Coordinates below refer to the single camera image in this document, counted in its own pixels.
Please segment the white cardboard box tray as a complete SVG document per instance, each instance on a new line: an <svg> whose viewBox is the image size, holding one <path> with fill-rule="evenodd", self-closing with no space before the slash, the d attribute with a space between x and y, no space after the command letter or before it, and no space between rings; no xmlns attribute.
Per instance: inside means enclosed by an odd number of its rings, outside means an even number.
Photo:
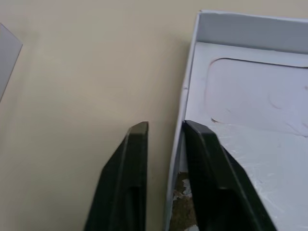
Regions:
<svg viewBox="0 0 308 231"><path fill-rule="evenodd" d="M174 136L163 231L199 231L183 122L241 165L277 231L308 231L308 19L200 11Z"/></svg>

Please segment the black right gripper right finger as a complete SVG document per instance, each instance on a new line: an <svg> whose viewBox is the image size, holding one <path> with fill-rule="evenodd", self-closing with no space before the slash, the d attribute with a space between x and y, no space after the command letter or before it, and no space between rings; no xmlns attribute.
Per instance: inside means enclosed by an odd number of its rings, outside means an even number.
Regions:
<svg viewBox="0 0 308 231"><path fill-rule="evenodd" d="M277 231L241 165L207 126L183 122L199 231Z"/></svg>

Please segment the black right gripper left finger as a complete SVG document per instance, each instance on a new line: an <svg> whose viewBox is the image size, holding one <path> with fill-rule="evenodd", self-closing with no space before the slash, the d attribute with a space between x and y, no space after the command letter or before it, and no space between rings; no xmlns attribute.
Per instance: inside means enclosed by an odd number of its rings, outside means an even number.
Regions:
<svg viewBox="0 0 308 231"><path fill-rule="evenodd" d="M148 130L130 127L103 167L84 231L146 231Z"/></svg>

